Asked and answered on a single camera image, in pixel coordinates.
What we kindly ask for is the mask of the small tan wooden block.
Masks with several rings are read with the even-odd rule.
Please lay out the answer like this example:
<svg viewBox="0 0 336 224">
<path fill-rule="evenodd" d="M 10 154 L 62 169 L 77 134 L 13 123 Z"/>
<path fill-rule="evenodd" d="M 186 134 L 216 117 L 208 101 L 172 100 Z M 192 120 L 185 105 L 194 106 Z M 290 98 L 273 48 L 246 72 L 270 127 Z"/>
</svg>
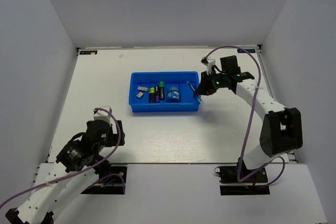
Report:
<svg viewBox="0 0 336 224">
<path fill-rule="evenodd" d="M 143 92 L 139 92 L 139 93 L 136 95 L 136 97 L 140 99 L 140 98 L 143 97 L 143 95 L 144 95 Z"/>
</svg>

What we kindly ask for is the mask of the green ink pen refill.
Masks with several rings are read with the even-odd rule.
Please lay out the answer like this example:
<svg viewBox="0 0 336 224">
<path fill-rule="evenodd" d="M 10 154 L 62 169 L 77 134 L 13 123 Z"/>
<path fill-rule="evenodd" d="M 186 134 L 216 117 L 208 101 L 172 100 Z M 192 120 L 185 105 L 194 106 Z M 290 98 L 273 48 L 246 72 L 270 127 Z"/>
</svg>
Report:
<svg viewBox="0 0 336 224">
<path fill-rule="evenodd" d="M 187 81 L 186 83 L 187 83 L 188 86 L 191 88 L 191 90 L 192 90 L 192 91 L 195 91 L 195 93 L 196 93 L 196 90 L 195 90 L 195 88 L 192 86 L 192 84 L 191 84 L 189 81 Z M 196 95 L 197 95 L 197 100 L 198 100 L 199 102 L 201 102 L 201 101 L 202 101 L 201 96 L 198 95 L 198 94 L 196 94 Z"/>
</svg>

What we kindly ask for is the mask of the purple capped black highlighter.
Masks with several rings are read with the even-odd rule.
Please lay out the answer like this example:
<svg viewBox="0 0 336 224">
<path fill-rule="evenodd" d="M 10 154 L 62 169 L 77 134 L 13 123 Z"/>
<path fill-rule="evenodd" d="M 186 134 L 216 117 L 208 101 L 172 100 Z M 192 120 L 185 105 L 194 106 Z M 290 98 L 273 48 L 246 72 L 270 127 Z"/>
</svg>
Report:
<svg viewBox="0 0 336 224">
<path fill-rule="evenodd" d="M 159 103 L 161 100 L 160 98 L 160 88 L 158 85 L 154 86 L 154 102 Z"/>
</svg>

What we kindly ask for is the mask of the yellow capped black highlighter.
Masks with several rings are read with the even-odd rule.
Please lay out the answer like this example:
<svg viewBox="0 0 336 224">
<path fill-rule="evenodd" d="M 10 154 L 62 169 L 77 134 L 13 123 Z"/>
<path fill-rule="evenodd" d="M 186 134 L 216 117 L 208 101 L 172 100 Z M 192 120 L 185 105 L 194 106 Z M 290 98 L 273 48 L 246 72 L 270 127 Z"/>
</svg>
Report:
<svg viewBox="0 0 336 224">
<path fill-rule="evenodd" d="M 154 103 L 154 100 L 155 100 L 155 88 L 152 87 L 149 90 L 149 102 Z"/>
</svg>

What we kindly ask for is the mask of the blue labelled round jar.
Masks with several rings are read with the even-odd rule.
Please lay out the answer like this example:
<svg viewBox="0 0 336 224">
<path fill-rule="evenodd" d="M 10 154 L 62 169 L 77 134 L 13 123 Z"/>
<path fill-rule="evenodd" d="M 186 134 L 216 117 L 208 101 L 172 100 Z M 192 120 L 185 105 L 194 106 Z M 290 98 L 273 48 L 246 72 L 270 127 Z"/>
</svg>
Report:
<svg viewBox="0 0 336 224">
<path fill-rule="evenodd" d="M 167 91 L 167 102 L 179 103 L 181 101 L 180 90 L 178 87 L 170 87 Z"/>
</svg>

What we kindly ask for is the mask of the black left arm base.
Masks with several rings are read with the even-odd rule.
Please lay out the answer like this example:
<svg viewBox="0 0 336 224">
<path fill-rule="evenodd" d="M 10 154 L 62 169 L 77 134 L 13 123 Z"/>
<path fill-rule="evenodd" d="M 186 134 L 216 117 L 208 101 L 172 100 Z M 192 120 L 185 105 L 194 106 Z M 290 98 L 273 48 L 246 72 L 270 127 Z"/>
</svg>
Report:
<svg viewBox="0 0 336 224">
<path fill-rule="evenodd" d="M 94 185 L 86 188 L 83 195 L 124 195 L 127 182 L 127 165 L 112 166 L 100 175 Z"/>
</svg>

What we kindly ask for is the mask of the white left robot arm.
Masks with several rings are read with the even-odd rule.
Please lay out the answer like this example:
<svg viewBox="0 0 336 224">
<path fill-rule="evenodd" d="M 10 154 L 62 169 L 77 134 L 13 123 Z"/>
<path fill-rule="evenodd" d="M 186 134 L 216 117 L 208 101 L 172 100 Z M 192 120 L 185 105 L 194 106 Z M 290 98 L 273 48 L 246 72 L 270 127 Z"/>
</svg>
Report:
<svg viewBox="0 0 336 224">
<path fill-rule="evenodd" d="M 98 189 L 108 182 L 121 183 L 124 194 L 124 168 L 112 166 L 99 154 L 104 147 L 124 145 L 122 122 L 115 123 L 116 133 L 108 119 L 88 121 L 86 131 L 74 135 L 60 151 L 45 181 L 31 188 L 32 194 L 22 205 L 7 211 L 8 222 L 55 223 L 83 191 Z"/>
</svg>

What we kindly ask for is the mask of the grey white eraser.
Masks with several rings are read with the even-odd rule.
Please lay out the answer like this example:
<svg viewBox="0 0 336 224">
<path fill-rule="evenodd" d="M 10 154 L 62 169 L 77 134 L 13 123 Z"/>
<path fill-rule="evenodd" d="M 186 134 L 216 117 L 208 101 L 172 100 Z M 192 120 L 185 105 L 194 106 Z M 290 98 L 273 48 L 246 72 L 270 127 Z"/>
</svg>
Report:
<svg viewBox="0 0 336 224">
<path fill-rule="evenodd" d="M 148 87 L 143 87 L 143 86 L 138 86 L 138 90 L 148 92 L 149 88 Z"/>
</svg>

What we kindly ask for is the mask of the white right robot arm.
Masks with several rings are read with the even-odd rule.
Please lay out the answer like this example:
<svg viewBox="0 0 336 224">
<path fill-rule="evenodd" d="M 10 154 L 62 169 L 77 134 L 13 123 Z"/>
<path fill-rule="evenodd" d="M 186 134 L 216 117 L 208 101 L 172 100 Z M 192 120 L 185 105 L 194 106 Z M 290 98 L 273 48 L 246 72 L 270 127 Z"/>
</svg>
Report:
<svg viewBox="0 0 336 224">
<path fill-rule="evenodd" d="M 237 175 L 241 180 L 250 181 L 259 167 L 302 148 L 300 111 L 285 107 L 262 90 L 251 73 L 241 71 L 236 56 L 221 58 L 221 70 L 214 59 L 204 57 L 201 62 L 206 70 L 201 73 L 196 95 L 212 95 L 220 88 L 227 88 L 249 104 L 252 113 L 263 122 L 258 145 L 238 159 Z"/>
</svg>

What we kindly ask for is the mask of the green capped black highlighter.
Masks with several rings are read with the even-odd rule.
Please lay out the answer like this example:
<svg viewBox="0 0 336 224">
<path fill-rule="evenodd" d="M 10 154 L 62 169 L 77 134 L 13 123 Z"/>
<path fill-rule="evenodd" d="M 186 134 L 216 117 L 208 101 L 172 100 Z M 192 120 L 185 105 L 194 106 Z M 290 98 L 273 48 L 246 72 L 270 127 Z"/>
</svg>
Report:
<svg viewBox="0 0 336 224">
<path fill-rule="evenodd" d="M 165 83 L 163 81 L 159 82 L 160 100 L 165 99 Z"/>
</svg>

